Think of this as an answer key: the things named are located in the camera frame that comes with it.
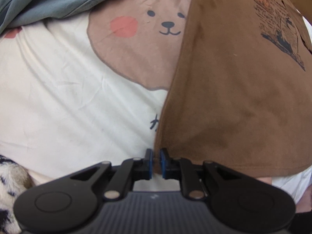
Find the brown t-shirt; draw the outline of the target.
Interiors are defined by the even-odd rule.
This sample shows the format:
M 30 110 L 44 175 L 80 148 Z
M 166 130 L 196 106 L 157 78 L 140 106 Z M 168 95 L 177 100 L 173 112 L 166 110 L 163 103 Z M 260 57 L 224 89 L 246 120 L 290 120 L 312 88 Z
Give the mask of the brown t-shirt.
M 311 166 L 311 43 L 290 0 L 191 0 L 162 148 L 253 177 Z

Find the white bear print bedsheet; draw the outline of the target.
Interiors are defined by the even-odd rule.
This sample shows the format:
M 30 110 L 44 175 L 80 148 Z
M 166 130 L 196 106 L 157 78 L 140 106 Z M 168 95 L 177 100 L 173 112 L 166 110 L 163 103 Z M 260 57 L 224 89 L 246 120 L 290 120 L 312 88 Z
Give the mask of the white bear print bedsheet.
M 32 187 L 148 148 L 158 160 L 190 3 L 106 0 L 10 29 L 1 37 L 1 155 L 27 171 Z M 256 178 L 297 203 L 311 193 L 311 166 Z

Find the black white fuzzy fabric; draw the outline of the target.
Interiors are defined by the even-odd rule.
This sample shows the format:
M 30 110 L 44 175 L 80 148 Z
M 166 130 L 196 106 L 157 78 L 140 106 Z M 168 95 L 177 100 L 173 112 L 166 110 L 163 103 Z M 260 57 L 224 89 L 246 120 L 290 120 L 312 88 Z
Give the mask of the black white fuzzy fabric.
M 21 233 L 13 207 L 17 197 L 32 187 L 32 181 L 22 166 L 2 155 L 0 168 L 1 233 Z

